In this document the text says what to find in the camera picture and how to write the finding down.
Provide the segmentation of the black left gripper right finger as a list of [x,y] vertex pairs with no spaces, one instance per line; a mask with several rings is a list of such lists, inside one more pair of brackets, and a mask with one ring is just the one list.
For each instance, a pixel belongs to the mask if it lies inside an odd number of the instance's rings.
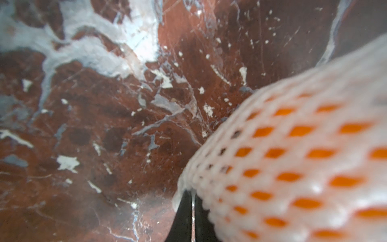
[[209,220],[209,210],[203,208],[203,201],[195,195],[195,241],[220,242],[217,238],[214,224]]

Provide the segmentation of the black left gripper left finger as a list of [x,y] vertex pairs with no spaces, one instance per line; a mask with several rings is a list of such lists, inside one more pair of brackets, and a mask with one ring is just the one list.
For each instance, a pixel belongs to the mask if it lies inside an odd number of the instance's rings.
[[190,242],[192,239],[192,196],[184,191],[165,242]]

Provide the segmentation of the netted orange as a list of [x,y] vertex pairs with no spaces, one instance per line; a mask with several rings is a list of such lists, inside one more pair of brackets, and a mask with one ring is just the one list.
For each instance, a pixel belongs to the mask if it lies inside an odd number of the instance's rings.
[[222,242],[387,239],[387,36],[258,89],[187,162]]

